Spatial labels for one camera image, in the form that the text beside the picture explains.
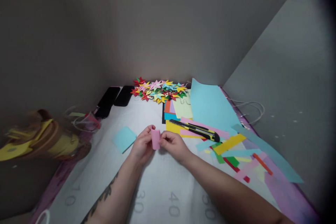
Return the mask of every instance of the red paper strip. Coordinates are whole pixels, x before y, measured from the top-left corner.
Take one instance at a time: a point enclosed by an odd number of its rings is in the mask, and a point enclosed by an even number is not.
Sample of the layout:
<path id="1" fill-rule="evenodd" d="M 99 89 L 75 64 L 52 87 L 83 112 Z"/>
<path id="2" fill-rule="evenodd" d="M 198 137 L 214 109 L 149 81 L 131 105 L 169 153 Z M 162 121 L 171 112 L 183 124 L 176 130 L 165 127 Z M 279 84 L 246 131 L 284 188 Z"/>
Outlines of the red paper strip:
<path id="1" fill-rule="evenodd" d="M 265 168 L 265 170 L 268 171 L 270 175 L 273 175 L 273 172 L 267 167 L 264 161 L 262 161 L 257 154 L 253 153 L 253 156 L 259 161 L 259 163 Z"/>

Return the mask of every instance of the white table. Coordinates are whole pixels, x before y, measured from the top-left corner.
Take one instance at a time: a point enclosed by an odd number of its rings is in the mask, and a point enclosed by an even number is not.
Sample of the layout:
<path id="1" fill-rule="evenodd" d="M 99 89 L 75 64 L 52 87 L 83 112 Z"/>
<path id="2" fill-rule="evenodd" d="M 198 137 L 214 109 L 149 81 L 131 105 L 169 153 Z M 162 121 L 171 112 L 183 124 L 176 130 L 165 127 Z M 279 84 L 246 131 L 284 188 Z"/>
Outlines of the white table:
<path id="1" fill-rule="evenodd" d="M 139 134 L 150 124 L 161 132 L 166 129 L 162 124 L 161 104 L 132 96 L 126 107 L 112 106 L 109 117 L 102 121 L 101 129 L 92 139 L 91 152 L 76 164 L 49 208 L 50 223 L 80 223 L 131 150 L 130 147 L 124 154 L 118 152 L 112 143 L 113 136 L 124 126 Z M 202 142 L 201 139 L 183 140 L 206 162 L 231 176 L 235 174 L 226 163 L 219 164 L 211 155 L 197 151 L 195 145 Z M 245 147 L 240 143 L 234 149 Z M 246 164 L 241 162 L 239 168 Z M 253 174 L 249 177 L 249 183 L 242 183 L 278 208 L 266 184 Z M 136 192 L 129 210 L 129 223 L 225 222 L 193 176 L 163 149 L 156 151 L 144 168 Z"/>

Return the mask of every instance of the light blue paper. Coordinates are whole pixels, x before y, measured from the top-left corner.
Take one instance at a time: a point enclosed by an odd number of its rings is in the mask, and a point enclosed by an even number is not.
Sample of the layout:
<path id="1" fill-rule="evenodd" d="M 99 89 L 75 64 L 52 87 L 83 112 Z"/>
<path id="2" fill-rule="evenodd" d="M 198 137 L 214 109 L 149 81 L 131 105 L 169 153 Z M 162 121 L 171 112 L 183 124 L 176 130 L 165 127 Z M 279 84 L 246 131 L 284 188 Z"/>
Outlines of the light blue paper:
<path id="1" fill-rule="evenodd" d="M 226 157 L 235 157 L 235 156 L 251 156 L 253 153 L 259 155 L 261 153 L 260 149 L 250 149 L 250 150 L 227 150 L 222 154 L 223 158 Z"/>
<path id="2" fill-rule="evenodd" d="M 136 134 L 125 126 L 113 137 L 112 142 L 121 153 L 124 153 L 132 145 L 136 137 Z"/>
<path id="3" fill-rule="evenodd" d="M 220 87 L 193 79 L 190 103 L 194 121 L 228 131 L 231 137 L 237 134 L 231 127 L 239 124 L 239 119 Z"/>
<path id="4" fill-rule="evenodd" d="M 214 145 L 214 141 L 211 141 L 211 140 L 206 140 L 202 143 L 199 143 L 196 145 L 196 148 L 198 151 L 203 151 L 205 150 L 206 148 L 209 148 L 210 146 Z"/>
<path id="5" fill-rule="evenodd" d="M 215 154 L 214 151 L 210 152 L 210 155 L 211 155 L 211 157 L 213 157 L 213 158 L 217 158 L 217 157 L 216 157 L 216 154 Z"/>
<path id="6" fill-rule="evenodd" d="M 284 157 L 281 156 L 272 146 L 270 146 L 256 134 L 242 127 L 240 124 L 234 125 L 232 128 L 238 133 L 245 136 L 251 142 L 256 144 L 263 152 L 265 152 L 276 164 L 276 166 L 282 171 L 282 173 L 285 175 L 289 182 L 303 183 L 303 180 L 299 176 L 299 174 L 297 174 L 297 172 L 286 161 L 286 159 L 284 159 Z"/>

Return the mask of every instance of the pink paper roll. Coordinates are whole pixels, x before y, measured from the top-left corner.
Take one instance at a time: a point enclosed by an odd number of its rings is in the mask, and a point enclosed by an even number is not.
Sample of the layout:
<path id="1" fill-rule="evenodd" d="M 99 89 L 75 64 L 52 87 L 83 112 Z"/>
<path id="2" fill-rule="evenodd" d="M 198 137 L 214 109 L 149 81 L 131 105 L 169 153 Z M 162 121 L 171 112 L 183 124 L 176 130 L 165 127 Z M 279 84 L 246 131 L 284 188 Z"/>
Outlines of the pink paper roll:
<path id="1" fill-rule="evenodd" d="M 152 129 L 150 131 L 150 133 L 152 134 L 152 145 L 153 145 L 153 149 L 157 150 L 160 149 L 160 138 L 161 138 L 161 134 L 160 134 L 160 130 L 159 129 Z"/>

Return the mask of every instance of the smartphone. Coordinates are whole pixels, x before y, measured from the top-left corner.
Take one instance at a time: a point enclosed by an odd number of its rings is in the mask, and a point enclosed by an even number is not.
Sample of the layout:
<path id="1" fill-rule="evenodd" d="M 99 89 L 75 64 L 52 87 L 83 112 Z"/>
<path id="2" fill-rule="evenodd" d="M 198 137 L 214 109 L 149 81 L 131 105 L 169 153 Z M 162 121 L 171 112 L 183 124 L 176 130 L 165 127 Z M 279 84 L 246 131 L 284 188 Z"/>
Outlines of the smartphone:
<path id="1" fill-rule="evenodd" d="M 132 89 L 134 89 L 133 86 L 124 86 L 116 98 L 114 105 L 119 107 L 126 107 L 129 103 L 129 100 L 131 99 Z"/>
<path id="2" fill-rule="evenodd" d="M 106 118 L 110 114 L 111 107 L 119 94 L 120 87 L 109 87 L 97 107 L 98 110 L 95 113 L 96 117 Z"/>

